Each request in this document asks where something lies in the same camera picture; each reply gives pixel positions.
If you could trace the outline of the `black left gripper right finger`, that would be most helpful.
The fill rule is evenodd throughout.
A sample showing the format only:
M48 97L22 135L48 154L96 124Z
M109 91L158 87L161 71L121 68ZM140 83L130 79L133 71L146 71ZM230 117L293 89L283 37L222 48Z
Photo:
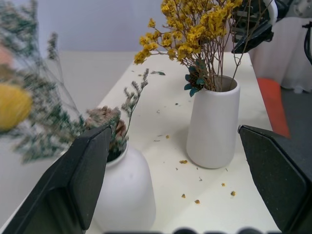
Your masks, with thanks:
M312 156L272 131L238 128L253 182L279 230L312 234Z

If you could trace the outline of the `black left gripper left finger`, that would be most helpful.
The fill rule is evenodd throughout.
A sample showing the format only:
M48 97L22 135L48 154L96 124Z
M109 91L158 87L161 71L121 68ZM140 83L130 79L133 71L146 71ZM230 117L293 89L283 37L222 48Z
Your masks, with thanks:
M112 130L88 130L42 175L0 234L85 234L103 184Z

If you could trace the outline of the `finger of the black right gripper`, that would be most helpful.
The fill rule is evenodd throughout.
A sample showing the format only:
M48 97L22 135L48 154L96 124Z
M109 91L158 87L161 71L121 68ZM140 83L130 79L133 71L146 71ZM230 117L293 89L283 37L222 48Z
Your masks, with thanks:
M244 54L256 48L262 42L270 42L273 39L272 25L266 21L259 26L246 30L235 29L235 46L231 50L232 54Z

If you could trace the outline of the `yellow dried flower bouquet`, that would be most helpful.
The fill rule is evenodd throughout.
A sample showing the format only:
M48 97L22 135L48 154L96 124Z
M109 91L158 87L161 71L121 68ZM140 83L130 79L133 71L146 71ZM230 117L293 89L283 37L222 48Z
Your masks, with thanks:
M135 55L139 65L152 55L166 55L188 69L185 90L193 96L203 88L218 91L217 78L224 74L224 55L229 43L234 46L233 10L242 0L162 0L166 18L157 28L150 19L150 32L139 38L142 49ZM234 54L236 66L242 54Z

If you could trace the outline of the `green mixed dried flower bouquet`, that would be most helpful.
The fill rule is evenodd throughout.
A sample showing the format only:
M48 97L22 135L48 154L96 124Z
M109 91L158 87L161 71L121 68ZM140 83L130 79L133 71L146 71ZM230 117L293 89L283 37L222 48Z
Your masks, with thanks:
M132 92L124 89L126 99L120 107L103 106L82 115L62 74L48 67L52 62L61 68L56 33L48 40L47 58L40 53L37 12L37 0L27 5L0 0L0 45L19 63L16 68L0 64L0 137L17 139L14 150L28 163L58 157L82 133L107 125L112 129L107 160L115 160L129 140L130 124L121 115L132 117L148 85L149 70L141 82L132 82Z

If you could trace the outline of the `round white ceramic vase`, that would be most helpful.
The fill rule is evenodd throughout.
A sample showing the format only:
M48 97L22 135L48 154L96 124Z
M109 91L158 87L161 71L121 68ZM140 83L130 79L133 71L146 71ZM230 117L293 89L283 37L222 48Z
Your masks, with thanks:
M127 145L106 164L93 216L101 231L147 231L156 218L150 168L140 151Z

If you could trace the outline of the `orange plastic object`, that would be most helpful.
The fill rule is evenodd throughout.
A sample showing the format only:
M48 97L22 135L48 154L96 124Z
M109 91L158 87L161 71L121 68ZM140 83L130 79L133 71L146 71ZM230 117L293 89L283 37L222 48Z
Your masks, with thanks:
M284 107L281 86L272 79L257 78L273 132L291 138Z

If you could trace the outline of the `tall white ceramic vase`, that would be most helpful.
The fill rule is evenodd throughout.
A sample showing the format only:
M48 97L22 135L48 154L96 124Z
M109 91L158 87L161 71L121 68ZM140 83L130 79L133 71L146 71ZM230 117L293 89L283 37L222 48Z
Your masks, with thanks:
M218 91L195 94L186 152L196 165L217 169L229 164L235 152L240 85L231 77L217 78Z

